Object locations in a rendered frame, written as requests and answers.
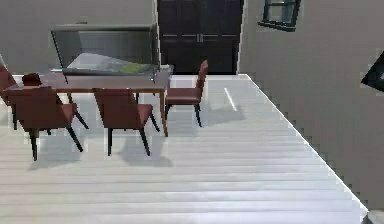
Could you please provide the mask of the red-brown dining chair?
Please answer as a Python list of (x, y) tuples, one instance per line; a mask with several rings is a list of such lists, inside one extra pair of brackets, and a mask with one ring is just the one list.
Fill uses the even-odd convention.
[(11, 73), (5, 68), (4, 65), (0, 64), (0, 97), (3, 99), (4, 103), (7, 106), (11, 107), (12, 110), (12, 121), (13, 121), (13, 128), (17, 129), (17, 120), (16, 120), (16, 114), (14, 111), (14, 107), (10, 104), (9, 100), (5, 96), (4, 91), (11, 86), (16, 85), (16, 81), (11, 75)]
[(152, 104), (139, 104), (130, 88), (94, 88), (94, 97), (103, 126), (107, 129), (107, 154), (111, 155), (113, 131), (117, 129), (138, 130), (148, 156), (151, 155), (145, 126), (151, 120), (155, 130), (160, 131), (153, 114)]
[(72, 122), (77, 118), (86, 129), (88, 125), (78, 112), (76, 103), (62, 103), (57, 92), (51, 87), (7, 89), (4, 95), (14, 109), (16, 119), (30, 136), (34, 160), (38, 159), (38, 133), (44, 130), (65, 128), (78, 150), (83, 151), (72, 128)]
[(194, 87), (170, 88), (167, 90), (167, 95), (165, 97), (165, 117), (168, 117), (169, 110), (172, 106), (193, 105), (197, 123), (199, 126), (202, 126), (200, 118), (200, 103), (202, 100), (208, 68), (208, 61), (204, 60), (200, 65), (199, 73)]

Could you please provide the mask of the dark double room door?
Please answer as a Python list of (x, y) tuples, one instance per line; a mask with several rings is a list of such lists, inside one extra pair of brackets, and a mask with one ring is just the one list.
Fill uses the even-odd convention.
[[(157, 0), (161, 62), (180, 75), (208, 61), (210, 75), (234, 75), (244, 0)], [(203, 34), (204, 42), (196, 35)]]

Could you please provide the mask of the brown wooden dining table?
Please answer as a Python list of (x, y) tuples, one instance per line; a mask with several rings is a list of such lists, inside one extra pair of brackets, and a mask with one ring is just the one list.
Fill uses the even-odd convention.
[(93, 93), (96, 88), (130, 89), (133, 93), (152, 93), (159, 95), (159, 109), (164, 135), (168, 136), (165, 114), (165, 92), (170, 86), (172, 65), (161, 65), (155, 80), (134, 76), (67, 76), (62, 73), (41, 73), (43, 86), (50, 86), (57, 93), (66, 93), (69, 102), (71, 94)]

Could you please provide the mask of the large grey laptop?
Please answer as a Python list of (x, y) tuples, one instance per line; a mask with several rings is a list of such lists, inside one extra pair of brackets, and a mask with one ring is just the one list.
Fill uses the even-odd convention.
[(51, 29), (65, 76), (144, 76), (159, 70), (156, 24), (63, 24)]

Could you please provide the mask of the black framed window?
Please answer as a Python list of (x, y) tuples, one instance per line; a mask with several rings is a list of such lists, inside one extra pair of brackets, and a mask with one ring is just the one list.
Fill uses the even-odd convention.
[(301, 0), (264, 0), (262, 19), (258, 24), (275, 30), (294, 32)]

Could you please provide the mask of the dark brown round bowl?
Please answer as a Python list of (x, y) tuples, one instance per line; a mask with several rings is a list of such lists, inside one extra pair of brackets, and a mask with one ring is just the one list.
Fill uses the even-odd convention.
[(39, 86), (42, 84), (38, 73), (25, 74), (22, 77), (22, 82), (24, 86)]

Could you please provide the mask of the black framed wall picture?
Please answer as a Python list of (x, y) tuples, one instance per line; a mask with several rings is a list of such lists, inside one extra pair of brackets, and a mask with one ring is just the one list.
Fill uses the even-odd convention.
[(361, 83), (384, 93), (384, 50), (362, 78)]

